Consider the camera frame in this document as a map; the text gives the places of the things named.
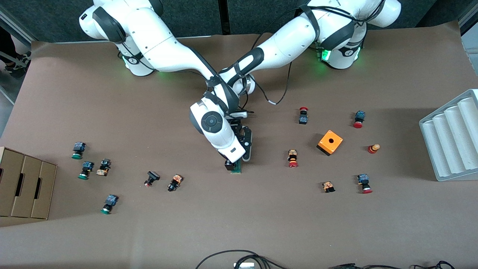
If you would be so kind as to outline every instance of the orange box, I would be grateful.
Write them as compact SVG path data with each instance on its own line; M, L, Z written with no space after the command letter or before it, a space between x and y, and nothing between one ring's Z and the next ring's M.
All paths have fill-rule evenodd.
M336 135L334 132L328 130L326 135L320 139L317 144L317 148L324 152L327 156L330 156L334 153L343 139Z

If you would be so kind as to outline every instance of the green base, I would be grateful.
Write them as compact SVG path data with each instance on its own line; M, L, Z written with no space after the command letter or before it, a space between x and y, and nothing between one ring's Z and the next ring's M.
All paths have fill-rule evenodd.
M240 174L240 163L241 159L237 160L234 164L236 165L234 169L231 170L231 174Z
M75 159L75 160L81 160L83 157L79 154L76 154L76 153L73 153L73 155L71 156L72 159Z

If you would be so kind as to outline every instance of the brown tabletop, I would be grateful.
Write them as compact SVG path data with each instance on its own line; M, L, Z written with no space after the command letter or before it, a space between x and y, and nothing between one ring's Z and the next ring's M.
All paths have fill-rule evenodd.
M256 35L182 39L217 70L246 53ZM111 43L36 43L1 145L58 164L50 220L0 228L0 268L194 268L205 256L249 249L290 268L355 262L402 268L447 260L475 268L476 181L437 182L418 121L478 78L457 24L370 31L349 69L318 63L307 50L292 65L277 106L257 89L244 120L252 159L231 175L224 159L188 119L206 87L182 73L136 77ZM254 73L271 100L287 67ZM299 125L301 106L309 123ZM351 127L363 110L362 129ZM327 130L344 141L327 157L315 145ZM73 160L110 158L107 177L77 178ZM366 146L378 143L375 155ZM288 168L287 151L298 151ZM143 182L149 170L161 180ZM168 192L174 174L182 186ZM356 175L368 173L372 194ZM336 191L324 193L332 181ZM112 215L100 209L119 196ZM204 268L231 268L240 254Z

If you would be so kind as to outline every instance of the black sneaker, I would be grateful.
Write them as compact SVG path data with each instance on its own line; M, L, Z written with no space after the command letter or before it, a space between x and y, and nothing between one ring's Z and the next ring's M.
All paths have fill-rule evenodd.
M25 54L22 54L22 55L18 54L17 59L19 59L22 63L24 63L28 68L28 66L30 65L30 61L32 60L31 56L32 56L32 52L27 51L27 53Z
M12 67L5 66L5 71L7 71L13 78L21 78L27 72L24 67L18 65Z

